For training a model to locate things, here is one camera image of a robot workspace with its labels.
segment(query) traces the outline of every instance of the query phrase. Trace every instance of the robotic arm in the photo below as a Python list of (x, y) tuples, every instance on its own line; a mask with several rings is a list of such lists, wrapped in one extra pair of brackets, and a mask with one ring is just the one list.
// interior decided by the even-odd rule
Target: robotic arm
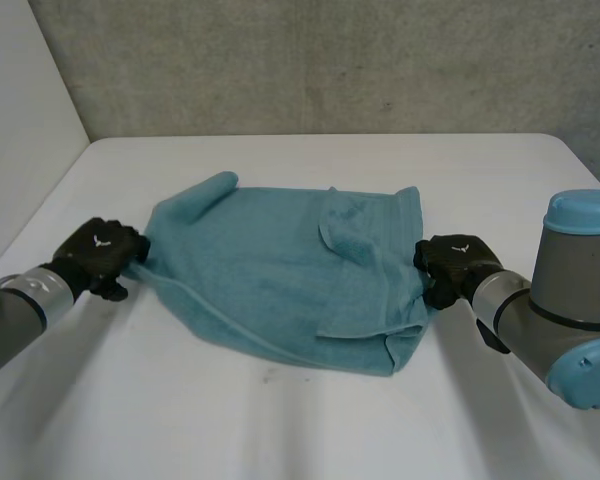
[(572, 407), (600, 408), (600, 191), (551, 199), (532, 282), (474, 236), (423, 240), (414, 264), (432, 279), (425, 303), (468, 300), (489, 347), (513, 352)]
[(0, 282), (0, 369), (62, 318), (85, 290), (113, 302), (127, 298), (116, 279), (132, 260), (143, 262), (149, 247), (133, 228), (93, 218), (50, 263)]
[[(51, 263), (0, 284), (0, 368), (69, 310), (85, 290), (121, 301), (116, 279), (143, 262), (149, 240), (94, 218)], [(506, 270), (478, 237), (436, 236), (416, 245), (436, 309), (468, 300), (485, 343), (513, 352), (567, 404), (600, 408), (600, 190), (555, 195), (544, 219), (533, 281)]]

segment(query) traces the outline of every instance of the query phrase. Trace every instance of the crumpled towel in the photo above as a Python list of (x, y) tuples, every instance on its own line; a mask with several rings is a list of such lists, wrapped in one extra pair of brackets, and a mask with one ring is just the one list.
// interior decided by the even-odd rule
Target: crumpled towel
[(223, 172), (159, 203), (144, 265), (192, 332), (292, 365), (400, 370), (429, 321), (415, 187), (395, 195), (237, 188)]

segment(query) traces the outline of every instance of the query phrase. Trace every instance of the blue towel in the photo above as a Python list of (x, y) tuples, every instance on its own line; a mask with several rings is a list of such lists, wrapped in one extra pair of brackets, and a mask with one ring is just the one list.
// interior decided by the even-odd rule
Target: blue towel
[(158, 204), (147, 283), (192, 332), (292, 365), (391, 375), (426, 326), (414, 187), (237, 188), (224, 172)]

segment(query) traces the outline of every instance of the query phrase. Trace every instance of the concrete wall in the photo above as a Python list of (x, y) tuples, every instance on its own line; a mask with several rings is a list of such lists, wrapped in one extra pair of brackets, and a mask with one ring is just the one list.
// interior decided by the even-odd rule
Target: concrete wall
[(600, 0), (30, 0), (92, 140), (544, 132), (600, 179)]

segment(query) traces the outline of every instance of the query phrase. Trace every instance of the teal towel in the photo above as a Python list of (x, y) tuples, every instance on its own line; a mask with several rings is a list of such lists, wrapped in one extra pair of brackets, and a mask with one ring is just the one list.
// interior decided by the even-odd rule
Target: teal towel
[(237, 188), (220, 173), (158, 204), (147, 283), (192, 332), (292, 365), (391, 375), (428, 324), (414, 187)]

